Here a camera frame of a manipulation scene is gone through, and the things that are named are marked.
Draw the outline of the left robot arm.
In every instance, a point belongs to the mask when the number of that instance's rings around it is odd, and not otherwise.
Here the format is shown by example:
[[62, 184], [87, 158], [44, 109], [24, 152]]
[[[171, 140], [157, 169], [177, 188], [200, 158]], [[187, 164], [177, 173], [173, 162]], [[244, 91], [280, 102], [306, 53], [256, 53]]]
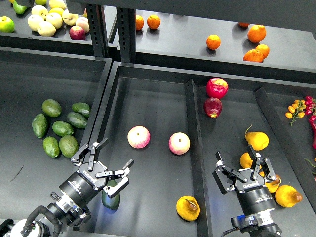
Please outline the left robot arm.
[[91, 212], [88, 204], [101, 191], [114, 198], [129, 183], [128, 174], [134, 164], [130, 159], [120, 170], [109, 170], [97, 160], [97, 151], [108, 142], [105, 138], [85, 143], [71, 157], [77, 170], [60, 185], [61, 196], [51, 193], [54, 200], [47, 207], [38, 206], [26, 219], [5, 220], [0, 226], [2, 237], [57, 237], [68, 227], [86, 223]]

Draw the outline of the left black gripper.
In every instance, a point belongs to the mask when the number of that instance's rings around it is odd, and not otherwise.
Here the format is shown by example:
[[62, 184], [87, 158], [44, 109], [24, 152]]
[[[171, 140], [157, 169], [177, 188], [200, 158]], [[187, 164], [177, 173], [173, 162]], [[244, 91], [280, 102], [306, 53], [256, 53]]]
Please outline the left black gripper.
[[[98, 161], [99, 151], [109, 140], [104, 138], [101, 142], [91, 145], [84, 143], [70, 158], [73, 165], [79, 169], [73, 173], [59, 188], [69, 196], [78, 206], [86, 206], [103, 189], [109, 198], [114, 198], [128, 184], [130, 167], [134, 159], [130, 159], [121, 170], [108, 171], [107, 167]], [[120, 179], [115, 186], [109, 186], [109, 180]]]

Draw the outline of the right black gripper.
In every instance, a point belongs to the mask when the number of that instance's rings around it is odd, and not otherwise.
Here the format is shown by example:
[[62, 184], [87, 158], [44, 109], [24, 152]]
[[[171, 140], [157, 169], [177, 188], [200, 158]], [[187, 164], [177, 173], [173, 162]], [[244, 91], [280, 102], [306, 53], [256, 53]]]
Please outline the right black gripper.
[[222, 194], [236, 190], [244, 215], [250, 216], [276, 208], [264, 181], [272, 182], [277, 177], [268, 158], [262, 158], [252, 145], [247, 146], [247, 151], [252, 159], [252, 166], [239, 171], [225, 165], [220, 151], [217, 151], [216, 168], [212, 174]]

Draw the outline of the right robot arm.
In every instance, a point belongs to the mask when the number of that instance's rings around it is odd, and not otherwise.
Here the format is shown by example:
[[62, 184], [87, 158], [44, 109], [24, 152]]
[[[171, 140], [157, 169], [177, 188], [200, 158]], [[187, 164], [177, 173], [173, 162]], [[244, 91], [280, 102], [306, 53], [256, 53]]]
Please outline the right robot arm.
[[222, 236], [234, 231], [249, 233], [251, 237], [279, 237], [282, 230], [274, 223], [271, 211], [276, 208], [266, 183], [277, 179], [268, 158], [263, 158], [251, 145], [247, 152], [252, 160], [250, 168], [235, 170], [227, 166], [220, 152], [216, 153], [216, 168], [213, 177], [221, 191], [235, 191], [243, 214], [231, 218], [232, 228]]

